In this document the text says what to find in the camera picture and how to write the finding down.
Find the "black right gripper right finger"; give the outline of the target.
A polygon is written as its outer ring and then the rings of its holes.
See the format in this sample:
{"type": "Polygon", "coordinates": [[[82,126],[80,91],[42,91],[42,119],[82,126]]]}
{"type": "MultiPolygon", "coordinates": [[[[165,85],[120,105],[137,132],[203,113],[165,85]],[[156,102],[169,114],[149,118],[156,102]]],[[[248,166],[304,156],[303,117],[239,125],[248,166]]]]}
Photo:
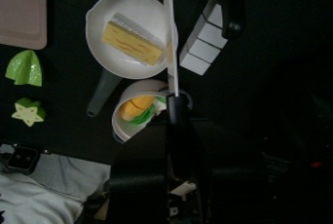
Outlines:
{"type": "Polygon", "coordinates": [[[236,158],[236,135],[210,122],[195,122],[191,130],[192,176],[198,187],[200,224],[215,224],[222,201],[230,195],[236,158]]]}

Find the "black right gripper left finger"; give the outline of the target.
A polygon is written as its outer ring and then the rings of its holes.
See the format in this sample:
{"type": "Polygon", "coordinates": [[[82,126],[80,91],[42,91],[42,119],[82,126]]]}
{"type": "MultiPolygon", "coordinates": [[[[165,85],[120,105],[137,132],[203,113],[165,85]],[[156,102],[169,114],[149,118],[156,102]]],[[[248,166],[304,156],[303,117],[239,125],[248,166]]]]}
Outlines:
{"type": "Polygon", "coordinates": [[[167,126],[148,125],[121,145],[111,168],[108,224],[167,224],[167,126]]]}

